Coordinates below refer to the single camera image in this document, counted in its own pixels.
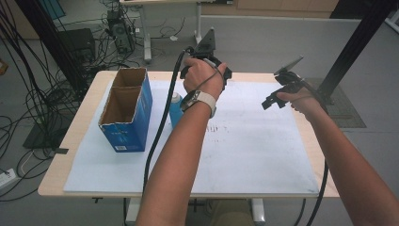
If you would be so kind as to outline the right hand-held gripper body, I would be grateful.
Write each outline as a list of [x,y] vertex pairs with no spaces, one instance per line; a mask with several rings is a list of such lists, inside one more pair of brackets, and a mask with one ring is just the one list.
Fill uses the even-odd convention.
[[274,72],[275,79],[281,84],[281,88],[274,91],[274,94],[279,92],[297,93],[302,88],[311,91],[311,86],[299,75],[292,72],[292,68],[303,58],[297,57],[290,63],[283,65],[280,69]]

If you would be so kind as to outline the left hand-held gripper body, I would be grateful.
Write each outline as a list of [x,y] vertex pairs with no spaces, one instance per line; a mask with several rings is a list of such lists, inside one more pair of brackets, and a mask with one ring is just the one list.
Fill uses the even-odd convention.
[[211,27],[196,47],[189,46],[185,51],[193,58],[203,60],[218,70],[221,61],[214,56],[215,30]]

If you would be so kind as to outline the blue bottle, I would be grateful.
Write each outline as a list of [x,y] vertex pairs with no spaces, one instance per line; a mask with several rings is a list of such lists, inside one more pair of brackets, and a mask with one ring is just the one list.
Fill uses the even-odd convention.
[[172,94],[169,107],[169,116],[173,128],[176,127],[177,123],[183,115],[183,112],[181,110],[182,99],[182,96],[178,92],[174,92]]

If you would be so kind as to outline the blue cardboard box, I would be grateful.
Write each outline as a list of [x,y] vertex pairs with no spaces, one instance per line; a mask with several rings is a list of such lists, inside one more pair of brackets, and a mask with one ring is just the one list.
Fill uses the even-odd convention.
[[147,70],[120,69],[98,124],[115,152],[144,152],[151,113],[152,89]]

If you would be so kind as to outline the person's right hand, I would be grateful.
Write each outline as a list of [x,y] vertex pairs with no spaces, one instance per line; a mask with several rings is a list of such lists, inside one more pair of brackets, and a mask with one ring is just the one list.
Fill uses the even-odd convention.
[[297,93],[278,92],[277,97],[282,101],[289,102],[293,109],[304,114],[306,117],[324,113],[315,97],[306,89],[301,89]]

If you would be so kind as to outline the person's left hand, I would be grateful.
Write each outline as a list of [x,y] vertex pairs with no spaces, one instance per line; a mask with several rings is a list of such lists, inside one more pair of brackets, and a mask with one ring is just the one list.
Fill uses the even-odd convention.
[[223,90],[222,73],[227,64],[221,63],[216,70],[203,60],[187,58],[184,65],[188,66],[188,72],[184,79],[186,92],[201,90],[211,94],[217,101]]

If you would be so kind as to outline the white table mat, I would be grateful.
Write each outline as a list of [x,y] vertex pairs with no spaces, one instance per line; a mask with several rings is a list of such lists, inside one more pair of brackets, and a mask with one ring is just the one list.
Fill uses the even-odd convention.
[[[63,190],[66,193],[141,193],[172,130],[164,116],[169,83],[152,80],[152,114],[143,152],[118,153],[93,117]],[[264,109],[277,83],[229,82],[209,120],[192,194],[195,197],[314,197],[319,191],[289,107]]]

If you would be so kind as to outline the computer tower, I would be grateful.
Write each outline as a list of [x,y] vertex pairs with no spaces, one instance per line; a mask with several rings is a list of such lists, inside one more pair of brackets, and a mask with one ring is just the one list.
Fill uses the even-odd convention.
[[133,52],[131,30],[124,20],[122,11],[120,9],[108,10],[106,20],[118,53],[127,54]]

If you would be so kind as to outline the white table leg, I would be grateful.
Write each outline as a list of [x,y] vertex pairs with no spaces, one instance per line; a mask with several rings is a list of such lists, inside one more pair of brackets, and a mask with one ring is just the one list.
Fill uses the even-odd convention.
[[250,204],[255,226],[265,226],[263,199],[251,199]]
[[125,225],[136,226],[136,218],[139,212],[141,199],[130,198],[125,202]]

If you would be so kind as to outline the black equipment box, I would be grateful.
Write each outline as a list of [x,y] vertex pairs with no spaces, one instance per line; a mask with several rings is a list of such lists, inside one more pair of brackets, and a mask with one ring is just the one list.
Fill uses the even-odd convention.
[[93,62],[95,40],[89,28],[59,31],[58,35],[67,50],[81,63]]

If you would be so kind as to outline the white power strip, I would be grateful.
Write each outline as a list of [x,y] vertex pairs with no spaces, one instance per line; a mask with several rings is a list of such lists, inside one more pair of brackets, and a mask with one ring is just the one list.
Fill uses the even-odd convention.
[[17,180],[14,169],[8,169],[0,174],[0,189],[5,188]]

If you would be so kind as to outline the white desk frame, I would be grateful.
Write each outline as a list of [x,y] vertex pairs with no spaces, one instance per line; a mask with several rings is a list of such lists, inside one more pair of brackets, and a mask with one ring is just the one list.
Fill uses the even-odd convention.
[[199,43],[201,35],[201,7],[203,3],[215,0],[119,0],[127,7],[134,8],[139,15],[143,36],[143,59],[145,63],[152,62],[152,37],[148,31],[148,20],[170,18],[196,18],[194,40]]

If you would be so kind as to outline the black metal stand post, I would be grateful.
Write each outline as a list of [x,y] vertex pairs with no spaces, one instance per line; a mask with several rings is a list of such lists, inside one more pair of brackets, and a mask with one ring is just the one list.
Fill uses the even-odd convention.
[[389,16],[395,3],[396,0],[375,0],[372,3],[371,8],[363,16],[354,33],[327,73],[327,76],[317,89],[318,100],[322,104],[328,105],[330,103],[330,96],[334,89],[338,87],[343,77],[372,39],[378,28]]
[[57,66],[64,73],[66,79],[78,94],[88,91],[88,83],[82,75],[82,69],[68,52],[67,47],[58,35],[53,20],[45,11],[40,0],[14,0],[39,35],[47,50],[55,60]]

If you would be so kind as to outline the black stand base plate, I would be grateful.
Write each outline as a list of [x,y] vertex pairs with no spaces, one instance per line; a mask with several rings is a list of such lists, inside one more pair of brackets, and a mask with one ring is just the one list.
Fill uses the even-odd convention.
[[23,146],[26,149],[56,149],[65,137],[71,123],[71,116],[53,116],[44,121],[36,122],[25,139]]

